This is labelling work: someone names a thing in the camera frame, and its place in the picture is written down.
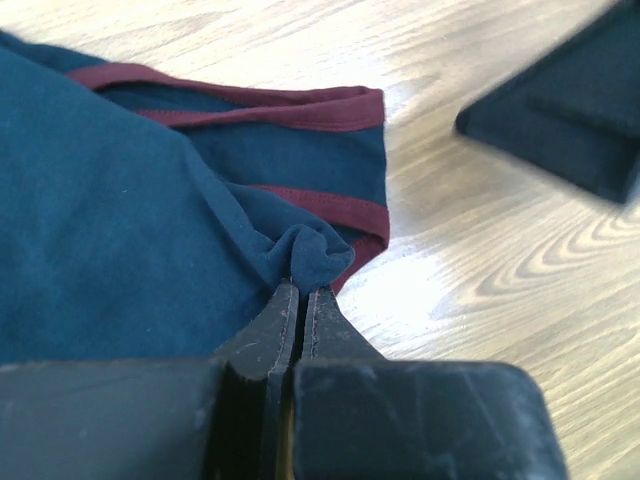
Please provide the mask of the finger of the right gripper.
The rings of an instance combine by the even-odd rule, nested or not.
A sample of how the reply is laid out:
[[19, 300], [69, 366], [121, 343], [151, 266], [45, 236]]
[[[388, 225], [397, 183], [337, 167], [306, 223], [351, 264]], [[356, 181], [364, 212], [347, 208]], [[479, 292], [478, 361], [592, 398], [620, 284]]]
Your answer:
[[639, 4], [591, 24], [461, 110], [456, 131], [597, 196], [639, 185]]

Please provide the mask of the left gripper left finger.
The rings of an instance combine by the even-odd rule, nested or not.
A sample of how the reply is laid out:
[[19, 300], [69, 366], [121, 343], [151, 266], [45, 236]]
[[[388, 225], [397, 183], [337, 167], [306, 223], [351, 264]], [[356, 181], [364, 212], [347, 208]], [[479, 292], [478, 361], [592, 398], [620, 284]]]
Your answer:
[[5, 479], [274, 479], [298, 290], [196, 359], [6, 364]]

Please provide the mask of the navy basketball jersey 23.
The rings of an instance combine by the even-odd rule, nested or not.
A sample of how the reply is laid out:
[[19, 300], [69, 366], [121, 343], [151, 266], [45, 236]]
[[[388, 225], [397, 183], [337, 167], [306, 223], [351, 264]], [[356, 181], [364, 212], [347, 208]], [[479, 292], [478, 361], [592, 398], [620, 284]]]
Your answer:
[[384, 97], [246, 89], [1, 37], [1, 359], [210, 355], [282, 280], [381, 254]]

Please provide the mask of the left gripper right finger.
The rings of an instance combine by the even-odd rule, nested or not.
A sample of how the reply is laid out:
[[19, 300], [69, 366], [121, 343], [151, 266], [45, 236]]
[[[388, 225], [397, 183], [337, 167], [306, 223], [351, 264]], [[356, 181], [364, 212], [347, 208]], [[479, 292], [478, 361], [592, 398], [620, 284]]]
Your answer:
[[491, 361], [392, 361], [342, 315], [308, 300], [293, 381], [299, 479], [564, 479], [544, 395]]

